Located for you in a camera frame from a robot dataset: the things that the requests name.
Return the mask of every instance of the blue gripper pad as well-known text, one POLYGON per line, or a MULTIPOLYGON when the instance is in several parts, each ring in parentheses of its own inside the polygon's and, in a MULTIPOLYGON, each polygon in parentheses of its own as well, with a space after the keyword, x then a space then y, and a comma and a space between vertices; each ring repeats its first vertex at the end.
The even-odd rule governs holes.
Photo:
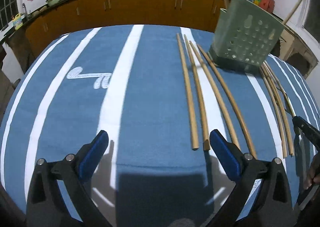
POLYGON ((241 164, 235 155, 243 155, 241 151, 235 144, 228 143, 217 129, 211 131, 209 139, 210 145, 228 178, 231 181, 238 182, 241 178, 241 164))
POLYGON ((77 156, 78 163, 78 178, 81 183, 91 179, 98 163, 100 162, 105 150, 109 144, 107 132, 101 130, 90 144, 83 145, 77 156))

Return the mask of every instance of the cabinet door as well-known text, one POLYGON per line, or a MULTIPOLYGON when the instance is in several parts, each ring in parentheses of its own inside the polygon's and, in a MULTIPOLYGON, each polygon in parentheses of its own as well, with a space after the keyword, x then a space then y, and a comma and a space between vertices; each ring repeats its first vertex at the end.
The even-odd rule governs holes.
POLYGON ((107 0, 108 25, 143 24, 141 0, 107 0))
POLYGON ((208 31, 214 0, 181 0, 178 2, 179 26, 208 31))
POLYGON ((63 23, 58 9, 53 9, 43 16, 51 41, 63 34, 63 23))
POLYGON ((35 58, 37 58, 52 41, 47 31, 42 16, 34 20, 26 29, 26 37, 29 40, 35 58))
POLYGON ((211 21, 209 31, 214 32, 216 30, 216 26, 218 24, 220 9, 225 8, 225 4, 223 0, 214 0, 213 8, 211 11, 211 21))
POLYGON ((63 4, 61 7, 58 7, 58 12, 63 24, 62 33, 71 33, 85 29, 85 20, 80 16, 81 12, 78 8, 78 0, 63 4))
POLYGON ((78 11, 85 29, 108 25, 106 0, 78 0, 78 11))
POLYGON ((179 26, 180 0, 142 0, 145 24, 179 26))

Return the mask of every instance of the table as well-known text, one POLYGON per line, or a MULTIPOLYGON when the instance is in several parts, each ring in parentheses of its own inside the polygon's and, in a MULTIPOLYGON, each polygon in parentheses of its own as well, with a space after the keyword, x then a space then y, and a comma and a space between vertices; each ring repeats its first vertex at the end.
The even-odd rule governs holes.
MULTIPOLYGON (((110 144, 86 188, 113 226, 201 226, 214 216, 234 183, 212 150, 191 148, 176 33, 186 34, 206 51, 214 37, 189 28, 122 25, 66 34, 48 45, 15 90, 0 127, 1 182, 22 211, 35 162, 76 153, 104 129, 110 144)), ((301 74, 276 57, 267 61, 295 113, 318 128, 319 110, 301 74)), ((198 72, 209 131, 219 129, 230 141, 202 68, 198 72)), ((248 152, 231 104, 211 73, 241 150, 248 152)), ((296 156, 283 159, 275 112, 262 78, 221 69, 220 73, 243 114, 258 158, 282 159, 294 204, 313 146, 296 137, 296 156)), ((196 101, 191 69, 189 75, 196 101)), ((201 143, 197 102, 195 110, 201 143)), ((294 136, 292 122, 290 126, 294 136)), ((79 219, 60 181, 59 186, 71 215, 79 219)), ((240 218, 249 212, 257 190, 240 218)))

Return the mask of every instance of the bolt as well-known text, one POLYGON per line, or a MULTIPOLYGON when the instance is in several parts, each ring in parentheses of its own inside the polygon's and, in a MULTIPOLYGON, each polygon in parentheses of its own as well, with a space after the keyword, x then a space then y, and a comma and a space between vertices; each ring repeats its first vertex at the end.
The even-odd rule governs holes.
POLYGON ((72 161, 74 158, 75 158, 74 154, 69 154, 69 155, 66 156, 66 160, 67 161, 72 161))
POLYGON ((40 158, 40 159, 37 161, 37 164, 38 164, 39 166, 41 166, 43 163, 44 163, 44 159, 43 159, 43 158, 40 158))
POLYGON ((250 153, 245 153, 244 158, 250 161, 253 159, 253 156, 250 153))
POLYGON ((281 159, 280 158, 275 158, 275 163, 280 165, 281 164, 281 159))

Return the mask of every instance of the striped tablecloth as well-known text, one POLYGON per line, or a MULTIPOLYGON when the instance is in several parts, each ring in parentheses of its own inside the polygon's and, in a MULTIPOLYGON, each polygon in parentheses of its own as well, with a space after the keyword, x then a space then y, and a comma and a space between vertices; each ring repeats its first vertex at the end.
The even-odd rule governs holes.
MULTIPOLYGON (((45 49, 15 90, 0 127, 1 183, 19 208, 26 210, 37 159, 61 160, 104 129, 111 141, 87 188, 114 226, 201 226, 219 210, 234 183, 212 150, 191 149, 176 33, 181 38, 186 34, 204 50, 214 37, 189 28, 123 25, 66 34, 45 49)), ((273 56, 267 61, 295 113, 318 128, 318 107, 301 74, 273 56)), ((189 73, 196 101, 191 69, 189 73)), ((201 67, 198 73, 209 131, 219 129, 230 141, 201 67)), ((296 156, 283 159, 275 112, 262 78, 226 70, 220 73, 243 114, 258 158, 282 159, 294 204, 314 155, 313 146, 296 137, 296 156)), ((248 152, 228 98, 213 72, 212 76, 242 152, 248 152)), ((201 141, 197 104, 195 108, 201 141)), ((291 117, 287 116, 294 137, 291 117)), ((63 183, 59 185, 71 215, 79 219, 63 183)), ((249 212, 256 192, 240 217, 249 212)))

